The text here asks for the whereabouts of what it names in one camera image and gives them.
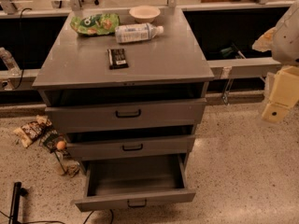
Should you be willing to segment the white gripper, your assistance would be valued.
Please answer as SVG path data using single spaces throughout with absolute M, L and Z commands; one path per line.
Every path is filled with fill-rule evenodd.
M 276 28 L 270 28 L 257 40 L 252 48 L 260 52 L 271 49 L 273 35 Z M 276 74 L 273 89 L 269 96 L 273 104 L 267 104 L 262 113 L 262 119 L 268 122 L 281 122 L 299 101 L 299 68 L 295 66 L 284 66 Z

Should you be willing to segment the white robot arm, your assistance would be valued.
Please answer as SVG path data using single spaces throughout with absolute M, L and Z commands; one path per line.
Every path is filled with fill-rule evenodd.
M 272 90 L 262 119 L 282 121 L 299 101 L 299 1 L 296 0 L 279 19 L 252 45 L 254 50 L 270 50 L 272 58 L 283 67 L 274 75 Z

